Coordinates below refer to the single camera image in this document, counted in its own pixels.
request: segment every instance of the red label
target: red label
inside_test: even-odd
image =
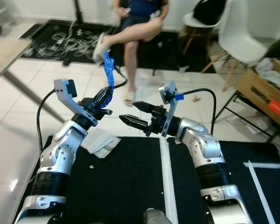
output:
[[[280,116],[280,103],[277,100],[272,99],[267,107]]]

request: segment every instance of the white chair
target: white chair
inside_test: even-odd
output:
[[[229,0],[222,18],[219,44],[224,49],[202,71],[204,73],[214,62],[227,53],[236,59],[223,86],[226,90],[234,69],[240,62],[251,65],[258,62],[266,53],[266,47],[255,40],[248,31],[248,10],[246,0]]]
[[[188,42],[187,42],[187,45],[186,45],[186,47],[185,47],[184,50],[183,50],[183,53],[182,53],[183,55],[187,52],[187,50],[188,50],[188,48],[189,48],[189,46],[190,46],[192,40],[193,40],[194,37],[196,36],[197,30],[198,30],[199,28],[213,28],[213,27],[215,27],[216,25],[218,25],[219,22],[220,22],[220,21],[219,21],[219,22],[218,22],[217,24],[215,24],[215,25],[206,25],[206,24],[204,24],[204,23],[198,21],[197,19],[195,19],[195,18],[193,17],[193,14],[194,14],[194,12],[191,12],[191,13],[186,14],[186,15],[183,17],[183,24],[186,25],[186,26],[188,26],[188,27],[192,27],[192,28],[193,28],[192,33],[189,34],[189,35],[190,35],[190,38],[189,38],[189,40],[188,40]],[[209,48],[210,48],[210,34],[211,34],[211,32],[209,32],[209,33],[207,34],[207,35],[208,35],[208,36],[207,36],[207,45],[206,45],[207,53],[209,52]]]

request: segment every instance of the blue tape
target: blue tape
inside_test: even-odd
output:
[[[113,76],[114,58],[110,58],[108,52],[105,53],[105,64],[104,64],[104,69],[105,69],[105,73],[106,73],[106,75],[107,75],[108,84],[109,84],[109,86],[112,86],[112,94],[111,94],[111,96],[107,99],[106,103],[105,103],[104,105],[102,105],[101,108],[106,107],[106,106],[111,102],[112,96],[113,96],[113,90],[114,90],[114,76]]]
[[[175,99],[178,101],[178,100],[183,100],[184,99],[184,97],[183,97],[183,93],[181,92],[181,93],[177,93],[176,95],[175,95]]]

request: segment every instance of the white tape line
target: white tape line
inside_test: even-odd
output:
[[[248,167],[248,162],[243,162],[243,164]],[[252,162],[254,168],[267,168],[267,169],[280,169],[280,163],[262,163],[262,162]]]
[[[178,224],[169,144],[163,137],[160,137],[160,148],[166,216],[172,224]]]
[[[269,224],[276,224],[275,223],[275,220],[274,220],[274,217],[271,213],[271,210],[270,210],[270,207],[269,207],[269,204],[267,203],[266,201],[266,197],[265,197],[265,194],[263,193],[262,191],[262,188],[261,188],[261,185],[259,183],[259,180],[257,178],[257,175],[255,173],[255,170],[252,166],[252,163],[250,162],[250,160],[248,161],[248,168],[250,170],[250,173],[251,173],[251,176],[254,180],[254,184],[255,184],[255,187],[256,187],[256,190],[259,194],[259,197],[260,197],[260,200],[261,200],[261,203],[262,203],[262,206],[265,210],[265,213],[266,213],[266,217],[267,217],[267,220],[269,221]]]

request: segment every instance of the white slipper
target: white slipper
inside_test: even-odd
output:
[[[135,92],[127,91],[124,98],[124,104],[131,107],[133,106],[133,102],[135,102]]]
[[[103,44],[103,37],[106,33],[101,33],[98,38],[97,45],[94,49],[92,59],[95,63],[101,64],[105,60],[105,53],[109,50],[109,47]]]

